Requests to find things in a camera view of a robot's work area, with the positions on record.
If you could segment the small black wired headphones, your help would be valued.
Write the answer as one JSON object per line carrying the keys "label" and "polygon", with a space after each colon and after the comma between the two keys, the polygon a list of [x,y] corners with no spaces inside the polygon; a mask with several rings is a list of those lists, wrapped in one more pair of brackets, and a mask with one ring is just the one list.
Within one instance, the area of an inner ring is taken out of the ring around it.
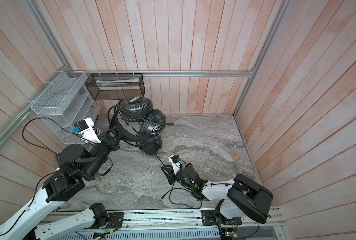
{"label": "small black wired headphones", "polygon": [[[167,126],[174,126],[174,122],[168,122],[166,115],[161,110],[155,109],[152,100],[146,97],[133,97],[120,100],[111,109],[114,112],[112,116],[107,116],[109,127],[120,127],[120,140],[133,147],[139,148],[135,141],[137,137],[141,137],[144,133],[161,134]],[[168,166],[161,160],[158,154],[153,156],[156,156],[162,163],[162,167]],[[171,190],[166,192],[166,194],[171,195],[172,191],[175,190],[175,183],[171,185]],[[182,187],[182,190],[190,192],[184,187]]]}

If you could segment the large black gaming headset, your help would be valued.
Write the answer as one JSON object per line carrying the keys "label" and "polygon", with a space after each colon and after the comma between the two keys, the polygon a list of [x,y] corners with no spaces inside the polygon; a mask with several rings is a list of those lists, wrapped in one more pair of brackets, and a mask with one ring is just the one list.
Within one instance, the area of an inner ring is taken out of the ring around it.
{"label": "large black gaming headset", "polygon": [[163,145],[160,134],[153,133],[144,133],[135,142],[148,155],[156,155]]}

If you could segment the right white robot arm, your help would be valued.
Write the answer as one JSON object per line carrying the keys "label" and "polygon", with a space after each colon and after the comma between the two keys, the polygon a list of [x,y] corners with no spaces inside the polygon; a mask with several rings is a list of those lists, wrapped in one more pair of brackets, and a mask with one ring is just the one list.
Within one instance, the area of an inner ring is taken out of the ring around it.
{"label": "right white robot arm", "polygon": [[205,214],[205,219],[218,226],[242,217],[265,224],[271,217],[273,194],[243,174],[228,181],[211,182],[202,179],[191,164],[182,167],[180,162],[172,162],[161,170],[171,186],[181,184],[197,201],[217,200],[216,208]]}

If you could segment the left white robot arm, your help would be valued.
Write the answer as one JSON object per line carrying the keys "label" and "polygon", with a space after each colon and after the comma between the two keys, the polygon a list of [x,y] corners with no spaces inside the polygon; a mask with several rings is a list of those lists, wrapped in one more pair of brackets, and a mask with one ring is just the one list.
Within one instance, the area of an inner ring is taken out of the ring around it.
{"label": "left white robot arm", "polygon": [[39,223],[82,190],[85,181],[95,180],[102,165],[109,160],[109,154],[119,149],[120,133],[119,127],[110,128],[98,138],[91,151],[72,144],[58,153],[55,159],[59,168],[47,175],[42,187],[36,187],[28,203],[0,225],[0,240],[54,240],[92,226],[108,228],[109,215],[102,203],[95,203],[64,221],[45,226]]}

